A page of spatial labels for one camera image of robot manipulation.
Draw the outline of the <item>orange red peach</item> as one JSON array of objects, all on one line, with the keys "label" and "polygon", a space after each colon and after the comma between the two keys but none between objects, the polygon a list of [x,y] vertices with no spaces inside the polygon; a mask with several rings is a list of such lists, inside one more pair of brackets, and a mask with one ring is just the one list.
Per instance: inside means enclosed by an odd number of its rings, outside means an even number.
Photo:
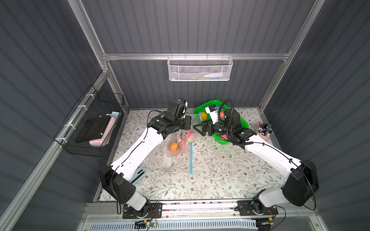
[{"label": "orange red peach", "polygon": [[179,151],[179,149],[180,149],[180,146],[176,142],[171,143],[170,146],[169,146],[169,151],[173,152],[173,153],[177,153]]}]

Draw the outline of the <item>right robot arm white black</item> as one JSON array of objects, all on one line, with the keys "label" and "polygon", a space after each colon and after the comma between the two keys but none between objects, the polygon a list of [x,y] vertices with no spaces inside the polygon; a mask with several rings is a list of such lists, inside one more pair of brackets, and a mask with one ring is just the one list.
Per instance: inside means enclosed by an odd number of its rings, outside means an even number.
[{"label": "right robot arm white black", "polygon": [[210,114],[211,118],[194,125],[194,130],[202,136],[226,136],[228,142],[257,155],[284,179],[282,185],[264,189],[252,198],[251,206],[256,215],[285,203],[303,207],[315,196],[319,180],[313,162],[301,161],[268,144],[256,132],[242,126],[240,114],[234,109],[215,110]]}]

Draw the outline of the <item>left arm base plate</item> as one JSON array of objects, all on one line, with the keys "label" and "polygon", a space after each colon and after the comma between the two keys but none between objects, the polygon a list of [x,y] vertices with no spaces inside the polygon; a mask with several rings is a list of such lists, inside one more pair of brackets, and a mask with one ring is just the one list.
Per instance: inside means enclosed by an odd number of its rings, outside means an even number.
[{"label": "left arm base plate", "polygon": [[155,219],[162,217],[162,206],[160,202],[150,202],[145,204],[141,210],[135,210],[133,207],[124,205],[123,219]]}]

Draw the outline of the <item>clear zip-top bag blue zipper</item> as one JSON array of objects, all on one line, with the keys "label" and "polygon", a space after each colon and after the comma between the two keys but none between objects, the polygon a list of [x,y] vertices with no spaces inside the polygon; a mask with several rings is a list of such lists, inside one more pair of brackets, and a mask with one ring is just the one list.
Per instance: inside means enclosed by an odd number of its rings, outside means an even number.
[{"label": "clear zip-top bag blue zipper", "polygon": [[[200,134],[191,130],[196,135],[193,142],[185,141],[185,131],[179,130],[170,134],[163,142],[156,146],[153,151],[140,164],[145,170],[160,174],[189,174],[193,175],[194,145]],[[179,144],[177,153],[169,151],[171,143]]]}]

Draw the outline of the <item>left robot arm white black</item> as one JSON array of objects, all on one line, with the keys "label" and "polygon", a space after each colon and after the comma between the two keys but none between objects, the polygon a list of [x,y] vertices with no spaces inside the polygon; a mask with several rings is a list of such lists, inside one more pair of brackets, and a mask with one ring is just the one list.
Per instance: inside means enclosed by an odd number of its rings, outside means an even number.
[{"label": "left robot arm white black", "polygon": [[130,180],[140,164],[167,136],[179,130],[189,130],[190,125],[191,116],[173,117],[167,112],[161,112],[153,117],[143,134],[123,156],[111,165],[102,166],[99,171],[102,188],[119,204],[126,204],[138,212],[147,213],[149,200]]}]

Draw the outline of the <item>yellow peach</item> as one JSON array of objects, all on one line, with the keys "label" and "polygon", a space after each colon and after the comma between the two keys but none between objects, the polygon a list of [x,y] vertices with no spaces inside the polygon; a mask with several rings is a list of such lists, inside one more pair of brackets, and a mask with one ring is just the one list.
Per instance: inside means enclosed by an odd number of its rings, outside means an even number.
[{"label": "yellow peach", "polygon": [[200,113],[200,118],[201,118],[202,121],[206,121],[207,118],[208,118],[208,115],[206,113],[204,113],[204,112],[201,112]]}]

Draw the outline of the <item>pink peach with leaf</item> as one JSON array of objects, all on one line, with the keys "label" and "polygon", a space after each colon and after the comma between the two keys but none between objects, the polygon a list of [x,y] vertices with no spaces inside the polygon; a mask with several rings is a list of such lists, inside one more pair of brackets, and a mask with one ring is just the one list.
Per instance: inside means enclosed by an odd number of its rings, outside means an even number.
[{"label": "pink peach with leaf", "polygon": [[186,142],[193,142],[196,135],[191,130],[185,131],[185,141]]}]

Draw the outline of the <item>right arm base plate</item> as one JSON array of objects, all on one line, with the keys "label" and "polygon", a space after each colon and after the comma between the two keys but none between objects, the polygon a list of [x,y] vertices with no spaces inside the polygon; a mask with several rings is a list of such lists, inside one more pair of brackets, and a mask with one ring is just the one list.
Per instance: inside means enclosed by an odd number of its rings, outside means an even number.
[{"label": "right arm base plate", "polygon": [[239,212],[241,216],[267,216],[272,217],[278,215],[276,206],[265,207],[259,202],[253,200],[239,200],[237,206],[234,208],[235,211]]}]

